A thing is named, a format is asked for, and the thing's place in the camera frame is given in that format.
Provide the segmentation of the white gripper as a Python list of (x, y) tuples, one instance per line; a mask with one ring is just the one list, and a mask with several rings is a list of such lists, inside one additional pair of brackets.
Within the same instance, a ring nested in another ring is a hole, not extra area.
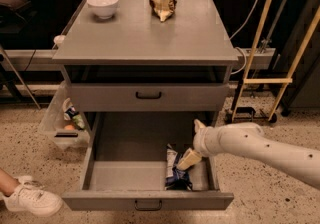
[(226, 138), (224, 132), (230, 130), (229, 126), (211, 127), (206, 126), (200, 120), (194, 120), (195, 136), (193, 147), (186, 150), (176, 166), (177, 169), (185, 171), (189, 167), (199, 163), (203, 157), (210, 157), (220, 153), (228, 153), (223, 140)]

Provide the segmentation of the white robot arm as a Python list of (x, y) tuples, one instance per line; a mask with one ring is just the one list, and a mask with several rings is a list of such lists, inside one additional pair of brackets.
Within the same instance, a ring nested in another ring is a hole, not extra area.
[(252, 122), (205, 126), (194, 120), (193, 147), (179, 160), (177, 169), (187, 170), (204, 157), (221, 153), (260, 161), (316, 189), (320, 189), (320, 151), (269, 140)]

